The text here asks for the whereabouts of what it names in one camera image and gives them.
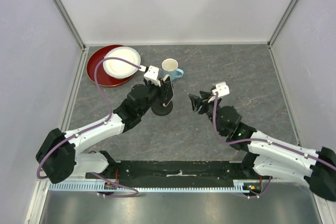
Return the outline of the smartphone with beige case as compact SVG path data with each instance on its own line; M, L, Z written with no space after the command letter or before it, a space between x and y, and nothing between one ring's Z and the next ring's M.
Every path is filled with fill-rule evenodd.
M167 107L174 97L173 83L169 74L166 74L163 78L163 102L162 105Z

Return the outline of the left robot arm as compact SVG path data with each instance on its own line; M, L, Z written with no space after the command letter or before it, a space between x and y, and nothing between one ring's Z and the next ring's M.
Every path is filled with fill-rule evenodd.
M80 173L98 173L111 178L114 159L106 152L84 151L109 137L125 133L141 122L148 110L159 116L172 109L173 85L169 75L155 82L145 80L132 87L123 102L104 118L81 128L62 132L56 128L46 136L36 154L37 177L57 184Z

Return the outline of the black phone stand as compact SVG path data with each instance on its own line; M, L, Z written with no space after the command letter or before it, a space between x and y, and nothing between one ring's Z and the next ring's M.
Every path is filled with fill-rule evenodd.
M168 106L164 106L160 101L156 101L152 106L151 110L155 115L166 116L170 114L173 110L173 102L170 102Z

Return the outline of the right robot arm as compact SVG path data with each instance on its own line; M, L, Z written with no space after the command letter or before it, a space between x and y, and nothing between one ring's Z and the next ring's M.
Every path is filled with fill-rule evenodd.
M245 178L286 179L335 201L335 151L304 148L270 137L243 123L233 106L219 106L217 93L202 91L200 95L189 94L189 99L194 112L207 115L219 142L246 152L240 166Z

